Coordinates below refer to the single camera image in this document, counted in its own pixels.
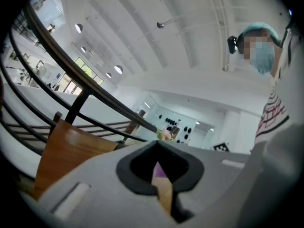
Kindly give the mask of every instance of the wooden chair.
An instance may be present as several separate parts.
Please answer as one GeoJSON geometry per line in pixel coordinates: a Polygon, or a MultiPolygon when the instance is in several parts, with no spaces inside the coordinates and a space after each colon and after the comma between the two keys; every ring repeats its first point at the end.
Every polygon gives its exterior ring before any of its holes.
{"type": "Polygon", "coordinates": [[[86,160],[111,152],[117,145],[59,120],[39,163],[34,198],[38,200],[49,186],[86,160]]]}

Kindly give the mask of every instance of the window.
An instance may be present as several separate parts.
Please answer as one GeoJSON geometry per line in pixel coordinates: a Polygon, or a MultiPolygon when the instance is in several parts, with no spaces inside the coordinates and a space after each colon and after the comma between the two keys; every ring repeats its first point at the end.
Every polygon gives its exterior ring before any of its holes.
{"type": "Polygon", "coordinates": [[[85,62],[84,62],[83,60],[81,60],[80,57],[77,58],[77,59],[75,60],[75,63],[76,63],[79,67],[82,67],[82,66],[85,64],[85,62]]]}
{"type": "MultiPolygon", "coordinates": [[[[75,60],[75,63],[92,78],[99,85],[103,82],[103,80],[96,75],[96,73],[87,65],[85,62],[79,57],[75,60]]],[[[68,75],[64,74],[60,81],[58,82],[59,92],[64,92],[68,94],[78,95],[82,91],[82,88],[73,81],[68,75]]]]}
{"type": "Polygon", "coordinates": [[[98,76],[95,76],[95,77],[93,78],[93,80],[94,80],[95,82],[97,82],[99,85],[101,85],[101,83],[103,82],[103,80],[102,80],[100,77],[98,77],[98,76]]]}
{"type": "Polygon", "coordinates": [[[94,78],[96,76],[96,73],[93,72],[92,69],[89,68],[87,64],[84,64],[81,69],[90,76],[90,78],[94,78]]]}

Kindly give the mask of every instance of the white ceiling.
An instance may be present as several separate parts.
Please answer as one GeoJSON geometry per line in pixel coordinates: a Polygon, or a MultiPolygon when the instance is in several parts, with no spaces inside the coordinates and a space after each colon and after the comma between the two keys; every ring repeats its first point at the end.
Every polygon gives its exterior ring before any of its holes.
{"type": "Polygon", "coordinates": [[[227,38],[238,36],[253,21],[266,22],[283,35],[289,18],[288,10],[279,0],[62,0],[62,3],[75,46],[78,49],[85,46],[96,53],[95,58],[86,54],[93,65],[102,58],[105,65],[97,69],[103,75],[110,72],[110,81],[115,85],[121,82],[127,85],[133,78],[162,70],[176,70],[182,75],[194,70],[205,76],[212,71],[218,72],[220,78],[225,70],[227,77],[233,74],[245,82],[244,86],[248,82],[259,91],[261,85],[269,87],[269,80],[237,68],[235,55],[228,52],[227,38]],[[168,20],[172,23],[157,28],[157,22],[168,20]],[[76,23],[84,27],[81,34],[75,30],[76,23]],[[114,65],[118,64],[124,69],[122,75],[114,71],[114,65]]]}

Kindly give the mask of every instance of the face mask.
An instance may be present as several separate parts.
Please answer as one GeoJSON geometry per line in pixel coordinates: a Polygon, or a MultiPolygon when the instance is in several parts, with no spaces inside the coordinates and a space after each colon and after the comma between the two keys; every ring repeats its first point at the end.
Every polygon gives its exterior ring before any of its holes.
{"type": "Polygon", "coordinates": [[[250,65],[261,75],[270,73],[274,65],[275,48],[270,42],[256,42],[255,48],[250,48],[250,65]]]}

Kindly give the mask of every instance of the wall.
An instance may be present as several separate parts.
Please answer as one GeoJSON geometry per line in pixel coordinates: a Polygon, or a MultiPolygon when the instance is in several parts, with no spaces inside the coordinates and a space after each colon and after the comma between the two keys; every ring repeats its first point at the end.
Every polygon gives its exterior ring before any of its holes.
{"type": "Polygon", "coordinates": [[[228,148],[234,149],[238,136],[240,113],[227,111],[218,142],[225,142],[228,148]]]}
{"type": "Polygon", "coordinates": [[[194,129],[194,131],[191,133],[188,146],[202,149],[205,137],[206,137],[206,133],[194,129]]]}
{"type": "Polygon", "coordinates": [[[220,111],[216,111],[213,109],[209,109],[206,107],[203,107],[202,105],[198,105],[197,109],[193,109],[190,107],[185,107],[183,105],[179,105],[177,103],[173,104],[170,102],[166,102],[165,99],[163,99],[162,107],[166,109],[171,109],[172,111],[175,111],[177,113],[186,115],[190,118],[196,119],[196,121],[200,121],[206,124],[209,124],[211,126],[214,126],[214,132],[212,133],[212,143],[218,143],[219,142],[219,136],[221,133],[223,121],[224,121],[224,113],[220,111]]]}
{"type": "Polygon", "coordinates": [[[147,95],[147,92],[134,87],[118,87],[112,93],[112,96],[133,111],[138,109],[147,95]]]}
{"type": "Polygon", "coordinates": [[[0,124],[0,149],[17,169],[35,178],[41,156],[27,149],[0,124]]]}
{"type": "MultiPolygon", "coordinates": [[[[26,87],[17,85],[21,93],[42,113],[53,119],[57,111],[62,113],[62,118],[65,119],[67,109],[53,100],[45,91],[39,88],[26,87]]],[[[76,95],[56,92],[58,96],[64,99],[69,104],[72,104],[76,99],[76,95]]],[[[4,84],[4,99],[14,112],[22,116],[22,119],[29,125],[46,125],[44,121],[33,114],[21,101],[15,96],[10,87],[4,84]]],[[[112,108],[108,107],[96,98],[90,97],[80,110],[84,115],[90,116],[102,123],[114,123],[128,121],[129,119],[117,113],[112,108]]],[[[87,121],[77,117],[74,125],[90,124],[87,121]]]]}
{"type": "MultiPolygon", "coordinates": [[[[188,132],[184,132],[184,127],[187,127],[188,129],[191,128],[192,130],[195,128],[196,125],[196,119],[188,117],[186,115],[174,112],[172,110],[163,108],[163,107],[158,107],[155,113],[150,113],[146,121],[151,123],[152,125],[156,126],[158,129],[163,130],[166,129],[166,127],[169,125],[165,119],[170,118],[172,120],[178,121],[180,119],[180,131],[179,134],[176,137],[176,140],[180,140],[181,142],[187,143],[191,137],[191,134],[188,134],[188,132]]],[[[137,131],[138,136],[145,138],[147,140],[156,140],[156,135],[152,135],[151,133],[147,132],[144,128],[139,128],[137,131]]]]}
{"type": "Polygon", "coordinates": [[[260,117],[241,112],[235,148],[232,152],[250,154],[254,146],[260,117]]]}
{"type": "Polygon", "coordinates": [[[203,149],[204,150],[213,150],[211,147],[214,146],[215,143],[212,142],[212,139],[214,138],[214,132],[209,130],[205,136],[204,143],[203,143],[203,149]]]}
{"type": "Polygon", "coordinates": [[[224,105],[228,110],[261,115],[271,87],[226,72],[212,70],[170,70],[133,76],[119,86],[187,95],[224,105]]]}

